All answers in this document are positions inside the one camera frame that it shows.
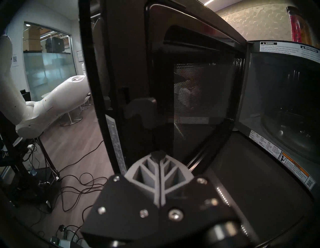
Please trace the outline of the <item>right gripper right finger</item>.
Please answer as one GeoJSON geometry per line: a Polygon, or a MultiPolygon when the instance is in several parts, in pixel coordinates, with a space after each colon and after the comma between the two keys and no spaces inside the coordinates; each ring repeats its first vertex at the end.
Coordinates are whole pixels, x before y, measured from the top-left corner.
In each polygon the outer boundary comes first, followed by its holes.
{"type": "Polygon", "coordinates": [[[159,152],[159,230],[168,234],[240,234],[241,222],[216,187],[159,152]]]}

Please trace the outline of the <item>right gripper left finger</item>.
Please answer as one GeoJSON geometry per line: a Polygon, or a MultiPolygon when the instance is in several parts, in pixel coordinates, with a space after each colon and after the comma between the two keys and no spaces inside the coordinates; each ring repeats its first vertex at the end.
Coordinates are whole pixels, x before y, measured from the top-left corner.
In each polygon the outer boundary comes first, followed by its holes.
{"type": "Polygon", "coordinates": [[[161,152],[114,175],[81,228],[85,241],[161,241],[161,152]]]}

